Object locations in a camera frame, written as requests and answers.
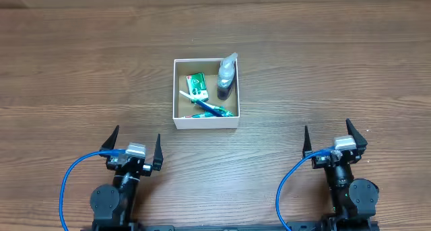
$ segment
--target bottle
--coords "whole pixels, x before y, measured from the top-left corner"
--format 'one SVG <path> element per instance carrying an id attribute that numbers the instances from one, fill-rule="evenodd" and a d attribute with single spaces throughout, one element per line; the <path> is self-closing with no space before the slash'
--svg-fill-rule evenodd
<path id="1" fill-rule="evenodd" d="M 220 63 L 217 79 L 217 97 L 220 100 L 226 100 L 229 98 L 230 92 L 232 91 L 236 71 L 235 61 L 237 57 L 237 53 L 232 53 L 232 55 L 223 59 Z"/>

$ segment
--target toothbrush handle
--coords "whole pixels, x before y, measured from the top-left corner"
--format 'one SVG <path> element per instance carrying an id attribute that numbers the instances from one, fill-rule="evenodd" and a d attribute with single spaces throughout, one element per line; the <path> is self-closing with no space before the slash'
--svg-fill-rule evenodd
<path id="1" fill-rule="evenodd" d="M 201 106 L 204 110 L 212 113 L 216 117 L 222 117 L 223 116 L 220 112 L 212 109 L 211 107 L 209 107 L 208 105 L 206 105 L 204 102 L 202 102 L 200 100 L 196 100 L 196 104 L 198 104 L 199 106 Z"/>

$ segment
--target wooden table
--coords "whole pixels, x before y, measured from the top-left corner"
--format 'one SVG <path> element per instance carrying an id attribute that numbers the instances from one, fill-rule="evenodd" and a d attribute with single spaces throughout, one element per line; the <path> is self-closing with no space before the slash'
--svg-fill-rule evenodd
<path id="1" fill-rule="evenodd" d="M 278 224 L 275 192 L 301 158 L 345 135 L 369 144 L 356 178 L 380 187 L 383 230 L 431 221 L 431 4 L 349 1 L 0 11 L 0 230 L 60 230 L 58 194 L 79 156 L 120 125 L 117 147 L 162 134 L 161 172 L 143 178 L 135 217 L 175 226 Z M 237 52 L 237 130 L 176 130 L 174 59 Z M 70 230 L 91 224 L 102 158 L 69 178 Z M 331 211 L 323 170 L 286 184 L 286 220 Z"/>

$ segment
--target blue toothbrush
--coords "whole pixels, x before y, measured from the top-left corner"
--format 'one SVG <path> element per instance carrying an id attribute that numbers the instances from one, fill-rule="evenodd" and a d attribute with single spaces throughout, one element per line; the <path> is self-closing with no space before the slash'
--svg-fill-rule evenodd
<path id="1" fill-rule="evenodd" d="M 190 99 L 190 100 L 191 100 L 191 102 L 193 102 L 193 103 L 195 103 L 195 104 L 198 104 L 200 107 L 202 107 L 204 110 L 206 110 L 206 111 L 210 112 L 210 113 L 211 113 L 211 114 L 213 114 L 214 116 L 216 116 L 216 117 L 222 117 L 222 116 L 223 116 L 220 112 L 218 112 L 218 111 L 216 110 L 216 107 L 217 107 L 217 106 L 213 106 L 213 105 L 210 105 L 210 104 L 208 104 L 208 103 L 205 103 L 205 102 L 203 102 L 203 101 L 201 101 L 201 100 L 198 100 L 198 99 L 196 99 L 196 98 L 192 97 L 191 95 L 189 95 L 188 93 L 186 93 L 186 92 L 184 92 L 184 91 L 182 91 L 182 90 L 180 90 L 180 93 L 181 93 L 183 96 L 185 96 L 185 97 L 187 97 L 188 99 Z"/>

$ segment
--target white box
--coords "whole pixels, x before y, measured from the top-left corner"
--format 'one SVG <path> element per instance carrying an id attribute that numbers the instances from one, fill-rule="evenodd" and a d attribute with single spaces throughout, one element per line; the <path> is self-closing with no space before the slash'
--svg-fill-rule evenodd
<path id="1" fill-rule="evenodd" d="M 232 93 L 227 100 L 217 97 L 217 75 L 222 59 L 175 59 L 174 60 L 174 97 L 172 118 L 177 129 L 217 129 L 237 128 L 240 121 L 240 94 L 238 87 L 238 61 L 235 61 L 235 78 Z M 186 76 L 203 72 L 209 94 L 209 104 L 224 106 L 235 117 L 182 118 L 192 114 L 204 113 L 200 106 L 181 96 L 179 91 L 189 93 Z"/>

